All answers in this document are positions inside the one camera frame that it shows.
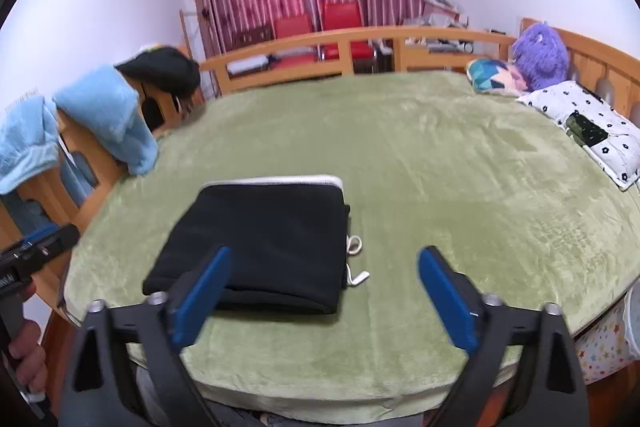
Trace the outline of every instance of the patterned cushion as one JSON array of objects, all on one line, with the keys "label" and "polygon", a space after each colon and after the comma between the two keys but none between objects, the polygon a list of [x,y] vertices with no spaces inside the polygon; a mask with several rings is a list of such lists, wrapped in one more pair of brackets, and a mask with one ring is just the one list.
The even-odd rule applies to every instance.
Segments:
[{"label": "patterned cushion", "polygon": [[475,92],[510,96],[521,96],[527,92],[527,83],[518,68],[503,60],[477,58],[466,66],[466,76]]},{"label": "patterned cushion", "polygon": [[556,122],[622,190],[640,177],[640,129],[597,94],[566,81],[518,102]]}]

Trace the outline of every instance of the floor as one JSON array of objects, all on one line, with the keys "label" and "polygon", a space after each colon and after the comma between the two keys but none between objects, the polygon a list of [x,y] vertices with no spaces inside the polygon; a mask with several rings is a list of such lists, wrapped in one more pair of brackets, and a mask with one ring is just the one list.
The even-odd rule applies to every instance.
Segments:
[{"label": "floor", "polygon": [[[66,364],[73,348],[76,329],[58,314],[52,314],[42,345],[47,352],[47,395],[54,413],[60,411],[60,398]],[[628,395],[640,383],[640,361],[587,387],[589,396],[590,427],[607,427],[620,411]],[[508,392],[508,383],[497,387],[487,404],[478,427],[495,424]],[[433,412],[424,415],[424,427],[428,427]]]}]

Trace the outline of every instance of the purple plush toy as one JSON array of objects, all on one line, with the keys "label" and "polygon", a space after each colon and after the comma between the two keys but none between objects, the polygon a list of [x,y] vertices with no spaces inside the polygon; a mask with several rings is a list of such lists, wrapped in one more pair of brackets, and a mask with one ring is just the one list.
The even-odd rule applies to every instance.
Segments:
[{"label": "purple plush toy", "polygon": [[530,90],[564,82],[569,55],[558,32],[546,23],[527,28],[512,47],[515,64]]}]

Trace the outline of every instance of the red chair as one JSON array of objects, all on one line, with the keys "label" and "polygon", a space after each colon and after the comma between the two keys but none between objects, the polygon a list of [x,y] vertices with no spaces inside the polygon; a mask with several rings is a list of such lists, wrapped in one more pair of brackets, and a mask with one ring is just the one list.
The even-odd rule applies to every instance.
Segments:
[{"label": "red chair", "polygon": [[[322,29],[331,31],[345,28],[362,28],[358,1],[325,4],[322,14]],[[335,60],[339,56],[338,44],[328,44],[324,47],[326,60]],[[373,48],[364,41],[352,42],[351,58],[354,60],[373,60]]]},{"label": "red chair", "polygon": [[[285,39],[286,37],[295,37],[297,35],[313,33],[311,20],[309,19],[309,15],[306,13],[296,15],[294,17],[277,19],[273,23],[273,28],[275,29],[277,39]],[[318,53],[311,51],[309,46],[305,46],[303,48],[280,52],[279,54],[276,54],[276,58],[278,61],[271,65],[272,70],[317,62]]]}]

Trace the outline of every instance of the white cable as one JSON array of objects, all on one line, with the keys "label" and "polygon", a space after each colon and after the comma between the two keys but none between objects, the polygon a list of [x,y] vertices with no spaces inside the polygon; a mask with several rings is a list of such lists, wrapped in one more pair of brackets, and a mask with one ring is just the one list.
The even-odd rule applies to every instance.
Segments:
[{"label": "white cable", "polygon": [[362,250],[362,240],[357,235],[347,236],[347,254],[357,255]]},{"label": "white cable", "polygon": [[[347,236],[347,255],[357,255],[362,250],[362,240],[357,235]],[[360,272],[356,278],[351,277],[351,268],[347,263],[347,286],[357,286],[358,284],[365,282],[370,273],[367,271]]]},{"label": "white cable", "polygon": [[358,284],[365,282],[369,277],[370,273],[367,271],[360,272],[356,278],[351,277],[351,268],[347,265],[347,286],[357,286]]}]

